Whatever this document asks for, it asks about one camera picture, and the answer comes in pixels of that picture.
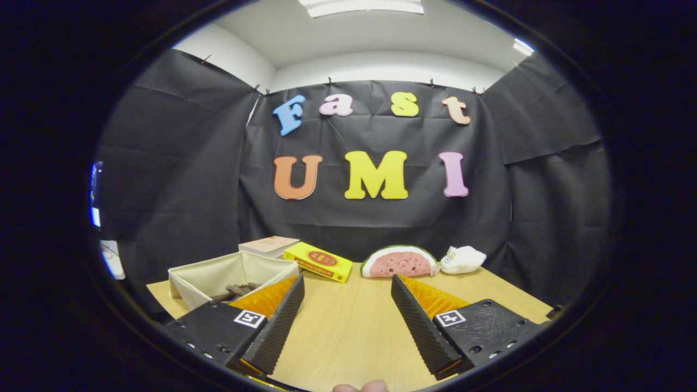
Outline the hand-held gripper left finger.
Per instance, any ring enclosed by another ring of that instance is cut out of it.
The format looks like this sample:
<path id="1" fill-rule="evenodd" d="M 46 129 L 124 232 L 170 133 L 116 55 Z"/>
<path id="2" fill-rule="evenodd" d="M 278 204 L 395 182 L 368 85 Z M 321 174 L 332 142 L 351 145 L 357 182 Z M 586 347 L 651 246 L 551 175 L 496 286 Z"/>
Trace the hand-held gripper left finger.
<path id="1" fill-rule="evenodd" d="M 295 275 L 231 303 L 207 301 L 163 328 L 208 362 L 266 377 L 276 369 L 304 295 L 303 275 Z"/>

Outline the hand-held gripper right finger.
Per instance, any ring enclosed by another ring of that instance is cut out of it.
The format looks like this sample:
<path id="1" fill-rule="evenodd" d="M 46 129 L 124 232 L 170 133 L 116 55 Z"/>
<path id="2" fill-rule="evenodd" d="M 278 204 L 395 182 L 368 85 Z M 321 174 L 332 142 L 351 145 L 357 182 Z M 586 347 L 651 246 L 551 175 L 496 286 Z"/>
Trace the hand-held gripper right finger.
<path id="1" fill-rule="evenodd" d="M 418 352 L 437 379 L 502 357 L 547 328 L 492 299 L 467 303 L 415 279 L 394 275 L 391 296 Z"/>

